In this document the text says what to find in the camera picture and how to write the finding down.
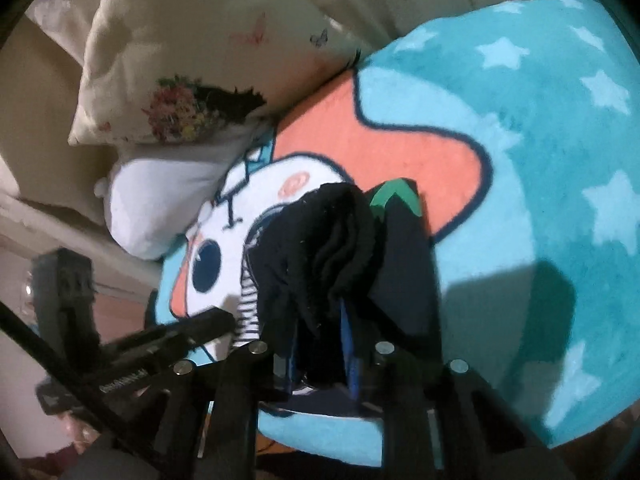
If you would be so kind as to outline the white plush pillow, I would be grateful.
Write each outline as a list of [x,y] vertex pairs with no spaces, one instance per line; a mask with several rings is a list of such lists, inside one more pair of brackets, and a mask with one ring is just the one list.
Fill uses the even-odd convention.
[[230,168],[272,130],[266,120],[231,124],[201,142],[122,150],[94,186],[112,239],[129,255],[156,260],[215,197]]

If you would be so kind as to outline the navy frog print pants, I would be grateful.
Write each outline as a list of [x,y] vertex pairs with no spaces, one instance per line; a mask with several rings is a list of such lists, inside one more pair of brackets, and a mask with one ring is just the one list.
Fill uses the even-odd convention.
[[274,409],[372,412],[388,341],[442,360],[433,244],[416,181],[369,191],[326,183],[252,225],[243,261],[257,287],[258,330],[273,352]]

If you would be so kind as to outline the teal cartoon fleece blanket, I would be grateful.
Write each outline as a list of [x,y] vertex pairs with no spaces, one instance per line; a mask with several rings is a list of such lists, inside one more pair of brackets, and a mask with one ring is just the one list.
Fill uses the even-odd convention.
[[330,182],[408,200],[431,235],[447,359],[544,443],[639,396],[639,64],[599,0],[508,1],[425,23],[241,157],[163,266],[158,322],[211,307],[256,330],[244,248]]

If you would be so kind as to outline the cream floral pillow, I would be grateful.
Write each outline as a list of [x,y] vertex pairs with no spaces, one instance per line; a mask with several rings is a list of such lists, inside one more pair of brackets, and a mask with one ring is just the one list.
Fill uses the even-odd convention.
[[309,0],[101,0],[70,143],[200,140],[287,110],[370,50]]

